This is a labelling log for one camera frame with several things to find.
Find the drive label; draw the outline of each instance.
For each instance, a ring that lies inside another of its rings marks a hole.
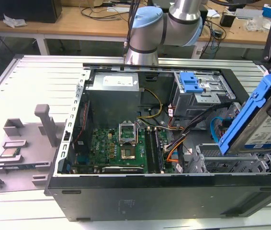
[[[253,148],[271,146],[271,117],[265,119],[261,126],[248,139],[245,146],[255,145]]]

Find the power adapter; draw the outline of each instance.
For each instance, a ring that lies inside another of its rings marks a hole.
[[[223,31],[221,31],[221,30],[213,30],[213,35],[214,35],[214,37],[216,37],[216,38],[222,38],[222,36],[223,36]]]

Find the ram slot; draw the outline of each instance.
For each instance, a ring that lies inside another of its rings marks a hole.
[[[158,135],[158,131],[154,130],[154,140],[155,140],[155,159],[156,162],[158,163],[158,172],[163,171],[164,170],[164,164],[163,164],[163,156],[162,156],[162,150],[160,147],[160,139],[159,139],[159,135]]]
[[[148,173],[155,173],[153,150],[151,148],[150,132],[145,129],[145,146],[146,146],[146,158],[147,158],[147,171]]]

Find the gray floor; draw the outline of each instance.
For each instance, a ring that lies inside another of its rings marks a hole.
[[[34,43],[34,39],[7,37],[5,38],[5,43],[15,54],[40,54],[36,43]],[[61,44],[59,40],[49,39],[47,43],[51,55],[120,57],[123,51],[123,43],[119,42],[82,41],[81,50],[79,50],[78,41],[63,40],[65,50],[60,49]],[[193,47],[164,46],[160,49],[159,54],[167,58],[191,58],[192,51]],[[217,52],[215,59],[243,60],[241,58],[242,53],[243,49],[241,48],[222,47]],[[261,55],[262,50],[252,49],[248,53],[247,59],[260,60]],[[11,54],[4,45],[0,46],[0,75],[12,60],[13,56],[14,54]],[[202,58],[211,58],[211,55],[204,54]]]

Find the blue plastic clip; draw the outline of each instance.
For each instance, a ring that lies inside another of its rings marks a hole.
[[[266,103],[265,95],[271,88],[271,74],[263,77],[257,88],[251,94],[241,112],[232,122],[227,132],[222,136],[218,142],[218,146],[223,155],[227,153],[230,148],[230,142],[242,129],[247,120],[252,117],[257,108],[262,108]]]
[[[202,93],[203,89],[198,84],[199,80],[190,72],[180,73],[180,80],[184,87],[184,92]]]

